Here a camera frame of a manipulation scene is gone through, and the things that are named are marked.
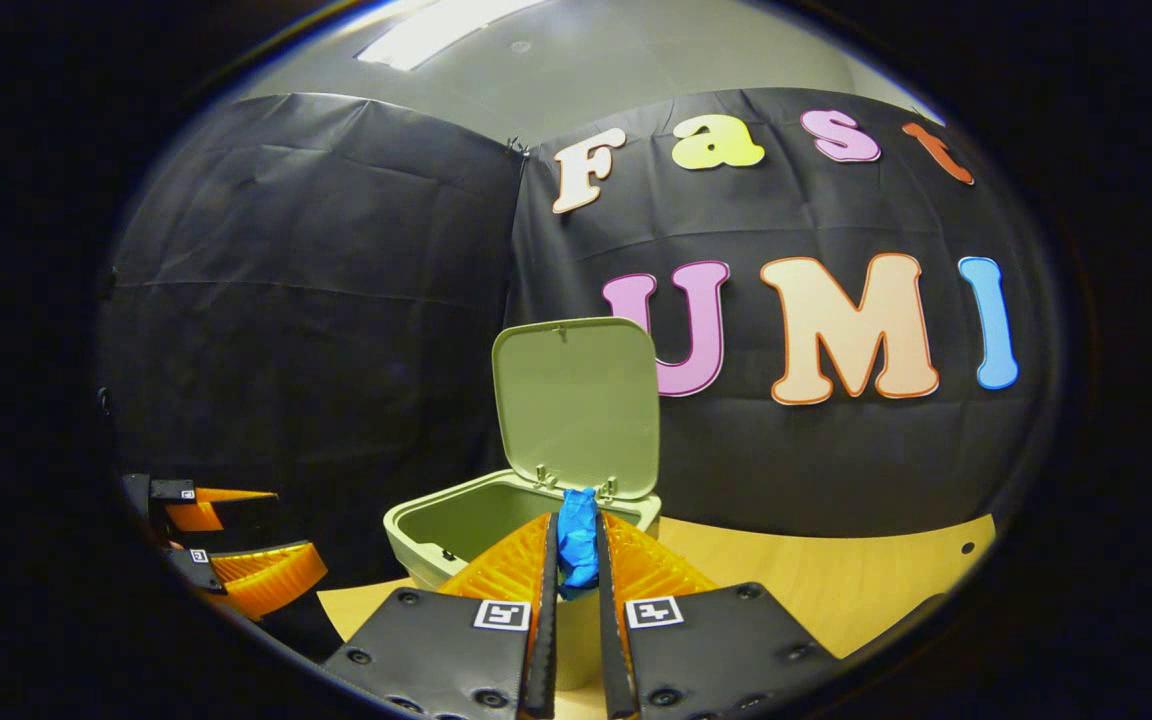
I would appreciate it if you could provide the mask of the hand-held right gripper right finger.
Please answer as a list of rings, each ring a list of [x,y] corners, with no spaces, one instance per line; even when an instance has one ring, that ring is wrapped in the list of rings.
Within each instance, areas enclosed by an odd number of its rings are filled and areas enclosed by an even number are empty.
[[[608,511],[596,552],[609,720],[755,720],[838,669],[760,583],[721,588]]]

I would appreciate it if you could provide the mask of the wooden desktop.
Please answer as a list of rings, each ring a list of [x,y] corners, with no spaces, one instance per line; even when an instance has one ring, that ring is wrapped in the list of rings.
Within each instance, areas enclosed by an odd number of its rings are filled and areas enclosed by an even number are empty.
[[[946,593],[995,541],[982,516],[874,538],[772,536],[660,520],[658,539],[717,585],[759,582],[833,655],[849,655],[933,594]],[[973,553],[961,546],[975,543]]]

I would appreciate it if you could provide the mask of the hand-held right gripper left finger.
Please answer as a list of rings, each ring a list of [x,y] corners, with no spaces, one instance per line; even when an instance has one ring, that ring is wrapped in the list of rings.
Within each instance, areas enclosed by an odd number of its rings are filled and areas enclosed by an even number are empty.
[[[553,720],[556,523],[526,521],[434,591],[394,589],[324,669],[403,720]]]

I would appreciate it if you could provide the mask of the blue paper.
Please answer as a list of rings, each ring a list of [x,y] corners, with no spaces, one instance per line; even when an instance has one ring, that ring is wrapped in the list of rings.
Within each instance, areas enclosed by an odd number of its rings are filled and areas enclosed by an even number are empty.
[[[559,596],[575,601],[599,582],[596,552],[596,488],[567,488],[558,511],[558,564],[561,569]]]

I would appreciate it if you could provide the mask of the green desktop garbage bin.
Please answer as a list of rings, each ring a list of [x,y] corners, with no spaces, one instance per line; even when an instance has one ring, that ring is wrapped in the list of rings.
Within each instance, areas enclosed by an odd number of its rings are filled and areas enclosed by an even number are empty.
[[[417,588],[536,601],[567,491],[657,533],[655,350],[641,325],[594,316],[500,332],[492,370],[507,469],[397,505],[384,528]]]

